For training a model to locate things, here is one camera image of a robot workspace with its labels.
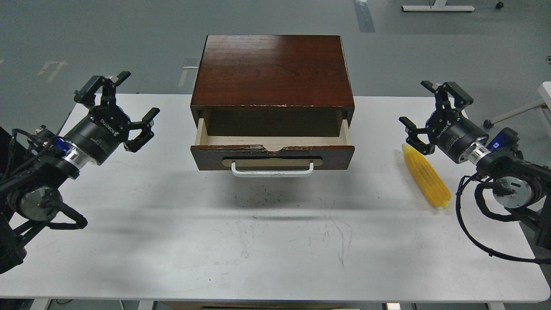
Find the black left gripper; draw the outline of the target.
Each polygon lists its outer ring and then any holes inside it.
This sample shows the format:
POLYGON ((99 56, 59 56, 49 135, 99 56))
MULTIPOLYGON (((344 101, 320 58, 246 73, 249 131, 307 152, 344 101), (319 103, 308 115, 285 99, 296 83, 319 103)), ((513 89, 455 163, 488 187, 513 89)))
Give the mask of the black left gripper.
POLYGON ((81 90, 74 92, 74 101, 90 110, 63 136, 63 139, 88 155, 95 165, 102 165, 122 143, 126 151, 136 153, 154 136, 153 119, 159 114, 159 108, 151 108, 139 122, 130 122, 129 116, 122 108, 114 108, 116 88, 130 75, 129 71, 122 71, 115 80, 104 76, 92 76, 81 90), (96 106, 95 97, 98 90, 102 91, 102 96, 100 105, 96 106), (129 131, 132 130, 140 130, 140 133, 136 138, 128 140, 129 131))

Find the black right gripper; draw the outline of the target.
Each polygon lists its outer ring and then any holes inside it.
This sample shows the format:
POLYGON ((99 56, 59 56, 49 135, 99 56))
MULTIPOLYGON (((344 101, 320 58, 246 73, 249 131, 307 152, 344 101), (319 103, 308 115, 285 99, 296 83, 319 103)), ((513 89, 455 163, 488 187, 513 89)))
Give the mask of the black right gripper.
POLYGON ((423 129, 417 128, 408 117, 398 118, 408 134, 406 143, 424 156, 438 148, 456 164, 465 161, 478 164, 489 155, 486 147, 489 136, 461 113, 474 99, 455 82, 439 85, 421 81, 421 85, 435 97, 436 110, 423 129), (419 135, 427 135, 429 143, 424 143, 419 135))

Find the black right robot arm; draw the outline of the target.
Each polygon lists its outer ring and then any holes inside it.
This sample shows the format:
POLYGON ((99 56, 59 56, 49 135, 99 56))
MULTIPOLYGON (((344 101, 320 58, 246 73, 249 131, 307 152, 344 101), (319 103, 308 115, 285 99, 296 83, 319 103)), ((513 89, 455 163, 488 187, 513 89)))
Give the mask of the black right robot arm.
POLYGON ((550 169, 525 161, 518 134, 510 128, 489 139, 463 114, 474 99, 457 83, 421 85, 435 97, 435 111, 423 128, 399 118, 408 134, 406 142, 423 155, 440 149, 456 164, 470 161, 477 171, 475 201, 484 216, 520 221, 534 232, 537 246, 550 249, 550 169))

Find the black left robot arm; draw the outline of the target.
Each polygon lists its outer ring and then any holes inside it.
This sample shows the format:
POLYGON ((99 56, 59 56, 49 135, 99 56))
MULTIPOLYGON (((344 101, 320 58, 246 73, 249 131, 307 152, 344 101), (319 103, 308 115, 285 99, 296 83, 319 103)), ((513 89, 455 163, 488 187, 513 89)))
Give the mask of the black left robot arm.
POLYGON ((130 75, 122 71, 115 79, 92 76, 76 90, 74 100, 88 114, 64 136, 45 126, 34 133, 12 130, 1 174, 1 273, 23 263, 25 246, 44 228, 77 230, 88 225, 85 216, 63 202, 59 187, 67 179, 77 179, 88 163, 102 165, 120 145, 137 152, 153 138, 159 108, 132 122, 117 104, 116 89, 130 75))

